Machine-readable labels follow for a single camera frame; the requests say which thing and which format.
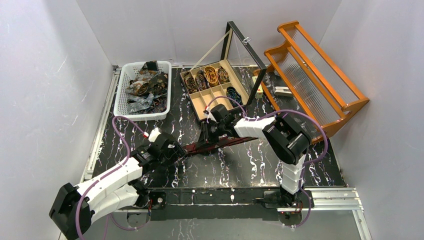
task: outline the metal bracket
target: metal bracket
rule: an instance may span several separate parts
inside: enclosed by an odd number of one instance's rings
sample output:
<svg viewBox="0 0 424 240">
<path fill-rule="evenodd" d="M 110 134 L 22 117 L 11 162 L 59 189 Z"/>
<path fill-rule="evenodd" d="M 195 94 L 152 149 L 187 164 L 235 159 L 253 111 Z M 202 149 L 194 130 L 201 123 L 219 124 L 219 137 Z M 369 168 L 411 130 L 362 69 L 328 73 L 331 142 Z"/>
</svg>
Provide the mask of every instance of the metal bracket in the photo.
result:
<svg viewBox="0 0 424 240">
<path fill-rule="evenodd" d="M 246 45 L 248 44 L 248 42 L 250 42 L 252 39 L 250 37 L 246 37 L 245 39 L 243 39 L 243 44 Z"/>
</svg>

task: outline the black marble table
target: black marble table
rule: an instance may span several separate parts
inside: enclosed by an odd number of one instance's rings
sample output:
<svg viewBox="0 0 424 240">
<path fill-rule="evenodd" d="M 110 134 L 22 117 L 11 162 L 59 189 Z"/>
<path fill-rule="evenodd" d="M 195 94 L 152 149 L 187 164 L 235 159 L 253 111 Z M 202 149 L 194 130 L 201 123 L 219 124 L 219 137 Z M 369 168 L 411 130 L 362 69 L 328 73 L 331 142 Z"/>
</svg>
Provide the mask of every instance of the black marble table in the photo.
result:
<svg viewBox="0 0 424 240">
<path fill-rule="evenodd" d="M 250 72 L 239 73 L 250 76 Z M 197 141 L 200 134 L 200 123 L 196 119 L 194 109 L 184 91 L 180 80 L 181 68 L 172 69 L 171 109 L 164 120 L 139 121 L 138 125 L 147 132 L 159 127 L 175 136 L 181 145 Z M 283 81 L 273 73 L 267 73 L 264 83 L 270 90 L 275 86 L 283 86 Z M 275 100 L 283 109 L 301 111 L 299 104 L 292 97 L 276 97 Z M 103 134 L 98 159 L 95 163 L 94 177 L 111 168 L 124 159 L 126 149 L 112 127 L 114 103 L 109 111 Z M 273 111 L 265 95 L 262 99 L 254 99 L 246 108 L 249 117 L 260 117 Z M 314 134 L 313 127 L 302 119 L 296 119 L 302 126 Z M 146 139 L 126 120 L 119 120 L 119 130 L 134 150 Z M 306 161 L 316 158 L 323 151 L 324 145 L 311 145 Z M 345 186 L 338 168 L 333 149 L 329 146 L 323 161 L 306 167 L 306 186 Z M 150 188 L 218 188 L 218 187 L 276 187 L 282 181 L 282 164 L 268 142 L 256 139 L 242 144 L 224 147 L 207 154 L 198 154 L 179 159 L 174 166 L 158 168 L 144 175 L 141 179 Z"/>
</svg>

